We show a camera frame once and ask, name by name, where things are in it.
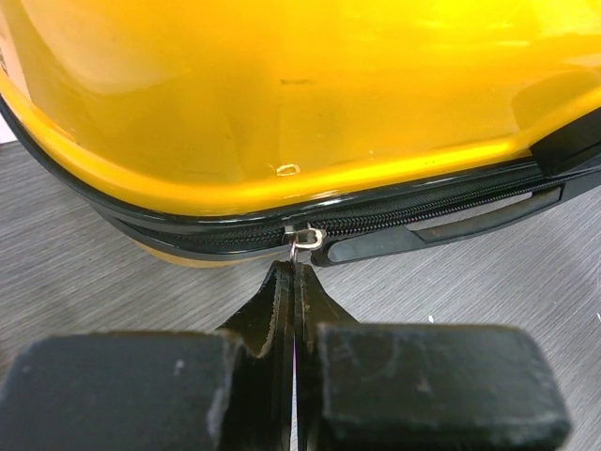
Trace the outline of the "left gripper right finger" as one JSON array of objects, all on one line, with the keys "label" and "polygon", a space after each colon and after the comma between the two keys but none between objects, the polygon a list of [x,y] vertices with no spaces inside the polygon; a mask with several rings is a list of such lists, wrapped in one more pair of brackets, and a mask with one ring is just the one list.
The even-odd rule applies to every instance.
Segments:
[{"label": "left gripper right finger", "polygon": [[572,422],[544,353],[494,324],[354,319],[294,269],[302,450],[557,450]]}]

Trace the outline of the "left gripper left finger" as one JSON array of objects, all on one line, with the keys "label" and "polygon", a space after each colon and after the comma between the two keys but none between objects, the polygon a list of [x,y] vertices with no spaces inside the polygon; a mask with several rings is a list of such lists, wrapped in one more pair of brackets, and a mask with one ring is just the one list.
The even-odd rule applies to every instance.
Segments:
[{"label": "left gripper left finger", "polygon": [[286,450],[294,283],[271,265],[211,333],[52,336],[14,360],[1,388],[5,450]]}]

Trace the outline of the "silver zipper pull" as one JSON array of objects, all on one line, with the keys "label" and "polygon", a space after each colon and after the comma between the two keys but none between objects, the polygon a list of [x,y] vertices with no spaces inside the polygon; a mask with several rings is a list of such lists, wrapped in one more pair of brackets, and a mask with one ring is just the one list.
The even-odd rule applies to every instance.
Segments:
[{"label": "silver zipper pull", "polygon": [[292,225],[285,227],[284,241],[289,244],[289,259],[295,263],[300,252],[315,251],[323,246],[327,237],[325,230],[306,226],[295,228]]}]

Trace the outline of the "yellow Pikachu hard suitcase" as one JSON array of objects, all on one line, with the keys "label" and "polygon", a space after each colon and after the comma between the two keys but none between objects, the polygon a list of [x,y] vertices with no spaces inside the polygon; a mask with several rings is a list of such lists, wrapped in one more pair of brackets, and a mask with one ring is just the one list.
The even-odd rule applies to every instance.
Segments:
[{"label": "yellow Pikachu hard suitcase", "polygon": [[600,5],[5,1],[1,113],[160,257],[400,254],[599,185]]}]

